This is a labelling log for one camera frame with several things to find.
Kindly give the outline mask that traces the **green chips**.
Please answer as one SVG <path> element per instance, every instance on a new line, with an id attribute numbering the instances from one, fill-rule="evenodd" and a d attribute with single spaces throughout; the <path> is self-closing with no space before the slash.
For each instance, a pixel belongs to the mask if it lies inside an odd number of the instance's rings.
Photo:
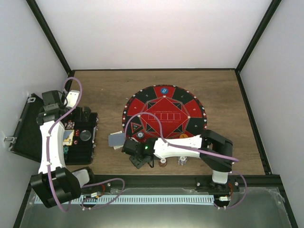
<path id="1" fill-rule="evenodd" d="M 139 139 L 143 138 L 143 137 L 144 137 L 144 133 L 143 133 L 143 132 L 138 132 L 138 133 L 137 133 L 137 137 L 138 137 Z"/>

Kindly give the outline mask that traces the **orange brown poker chip stack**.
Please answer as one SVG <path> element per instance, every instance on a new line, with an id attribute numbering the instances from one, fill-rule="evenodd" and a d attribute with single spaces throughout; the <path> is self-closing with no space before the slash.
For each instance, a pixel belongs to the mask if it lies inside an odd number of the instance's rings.
<path id="1" fill-rule="evenodd" d="M 166 159 L 159 159 L 159 166 L 161 168 L 164 168 L 167 165 L 167 160 Z"/>

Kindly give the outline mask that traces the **blue small blind button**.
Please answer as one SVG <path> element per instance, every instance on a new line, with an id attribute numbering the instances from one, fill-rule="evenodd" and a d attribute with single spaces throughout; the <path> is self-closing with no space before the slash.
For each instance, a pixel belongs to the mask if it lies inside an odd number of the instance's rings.
<path id="1" fill-rule="evenodd" d="M 168 94 L 169 90 L 168 90 L 168 88 L 163 87 L 163 88 L 160 89 L 160 92 L 161 92 L 163 95 L 166 95 L 166 94 Z"/>

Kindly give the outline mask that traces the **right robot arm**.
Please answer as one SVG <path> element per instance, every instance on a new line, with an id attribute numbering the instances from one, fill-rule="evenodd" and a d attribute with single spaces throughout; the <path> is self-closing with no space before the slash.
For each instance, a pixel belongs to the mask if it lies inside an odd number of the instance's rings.
<path id="1" fill-rule="evenodd" d="M 233 142 L 212 130 L 179 139 L 149 138 L 140 142 L 128 138 L 122 152 L 130 156 L 129 160 L 137 169 L 171 157 L 201 159 L 212 169 L 211 185 L 216 191 L 228 186 L 228 174 L 232 172 L 232 164 L 238 161 L 232 157 Z"/>

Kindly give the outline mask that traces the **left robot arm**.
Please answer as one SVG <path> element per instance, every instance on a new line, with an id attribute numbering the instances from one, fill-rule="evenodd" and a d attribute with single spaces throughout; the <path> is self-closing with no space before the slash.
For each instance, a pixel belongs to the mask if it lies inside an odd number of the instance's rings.
<path id="1" fill-rule="evenodd" d="M 89 167 L 70 172 L 64 159 L 65 126 L 62 120 L 77 107 L 81 92 L 52 90 L 42 94 L 43 106 L 37 124 L 42 136 L 41 163 L 38 174 L 30 178 L 30 184 L 46 208 L 70 202 L 81 195 L 82 188 L 93 191 L 97 180 Z"/>

